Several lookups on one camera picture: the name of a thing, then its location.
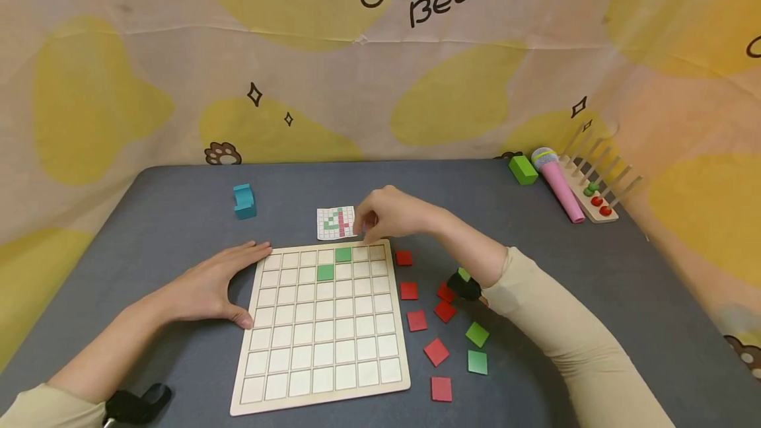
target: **grid board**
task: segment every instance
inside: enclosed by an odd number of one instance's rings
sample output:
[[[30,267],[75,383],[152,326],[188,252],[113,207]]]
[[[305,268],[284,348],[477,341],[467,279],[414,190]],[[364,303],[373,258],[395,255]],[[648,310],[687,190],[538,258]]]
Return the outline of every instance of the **grid board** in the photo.
[[[317,239],[337,240],[354,234],[354,207],[318,208]]]
[[[388,240],[275,249],[249,312],[232,416],[410,388]]]

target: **toy microphone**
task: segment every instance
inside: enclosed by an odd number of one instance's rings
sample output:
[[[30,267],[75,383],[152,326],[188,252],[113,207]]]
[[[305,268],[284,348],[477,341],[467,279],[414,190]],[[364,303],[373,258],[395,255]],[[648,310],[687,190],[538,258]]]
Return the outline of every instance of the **toy microphone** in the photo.
[[[565,177],[563,177],[563,171],[560,170],[558,155],[555,154],[555,151],[549,147],[540,147],[531,154],[531,162],[534,163],[537,171],[550,184],[552,191],[555,192],[555,196],[569,215],[571,222],[583,222],[586,217],[581,211],[581,207],[579,207],[579,202],[576,202],[576,197],[574,197],[569,184],[565,181]]]

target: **table surface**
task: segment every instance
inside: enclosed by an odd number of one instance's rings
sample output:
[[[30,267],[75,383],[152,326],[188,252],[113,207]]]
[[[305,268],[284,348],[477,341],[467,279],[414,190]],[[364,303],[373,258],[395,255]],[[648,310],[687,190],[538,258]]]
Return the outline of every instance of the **table surface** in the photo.
[[[257,217],[237,221],[233,186],[250,183]],[[542,182],[520,186],[503,160],[257,164],[150,168],[135,180],[0,376],[0,412],[15,394],[50,378],[119,311],[222,248],[246,240],[316,244],[315,209],[356,204],[394,184],[449,208],[534,258],[618,338],[677,427],[749,427],[761,419],[761,385],[626,212],[611,224],[573,225]],[[456,262],[428,236],[392,238],[414,267],[429,329],[407,333],[412,388],[369,398],[230,417],[242,332],[226,322],[175,324],[125,381],[142,393],[165,382],[175,397],[161,427],[574,427],[565,385],[549,359],[506,319],[456,301],[443,324],[432,313]],[[231,283],[248,307],[254,269]],[[464,333],[491,332],[489,376],[468,373]],[[434,368],[422,348],[439,336],[451,356]],[[431,376],[452,378],[454,401],[431,401]]]

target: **sleeve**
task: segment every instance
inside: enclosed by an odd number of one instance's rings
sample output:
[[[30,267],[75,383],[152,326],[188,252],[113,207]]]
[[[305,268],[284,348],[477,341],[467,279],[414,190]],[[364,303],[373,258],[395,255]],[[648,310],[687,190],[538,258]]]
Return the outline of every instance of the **sleeve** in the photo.
[[[106,404],[86,402],[47,384],[21,392],[0,428],[101,428]]]
[[[614,335],[517,248],[482,296],[551,358],[582,427],[674,427]]]

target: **red tile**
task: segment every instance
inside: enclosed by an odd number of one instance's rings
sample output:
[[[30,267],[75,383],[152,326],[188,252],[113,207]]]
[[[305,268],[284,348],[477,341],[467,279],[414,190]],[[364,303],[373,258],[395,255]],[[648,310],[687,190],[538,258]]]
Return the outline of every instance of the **red tile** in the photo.
[[[398,266],[412,266],[412,253],[396,252],[396,264]]]
[[[438,367],[440,363],[444,362],[444,359],[449,357],[449,350],[444,347],[439,338],[433,339],[433,342],[427,344],[423,351],[431,359],[433,367]]]
[[[401,283],[401,299],[404,301],[412,301],[417,299],[417,283]]]
[[[444,299],[447,303],[451,303],[452,301],[454,301],[454,298],[457,297],[457,294],[455,294],[452,289],[449,289],[449,286],[447,286],[447,283],[444,282],[439,287],[439,292],[436,293],[436,296]]]
[[[410,332],[425,331],[427,322],[425,321],[425,311],[415,311],[407,313],[407,323],[410,324]]]
[[[457,311],[452,304],[447,303],[446,301],[441,301],[439,306],[436,306],[436,309],[434,309],[433,312],[435,312],[436,316],[446,324],[452,317],[454,317],[454,314]]]
[[[431,377],[431,399],[434,402],[451,402],[452,379],[449,377]]]

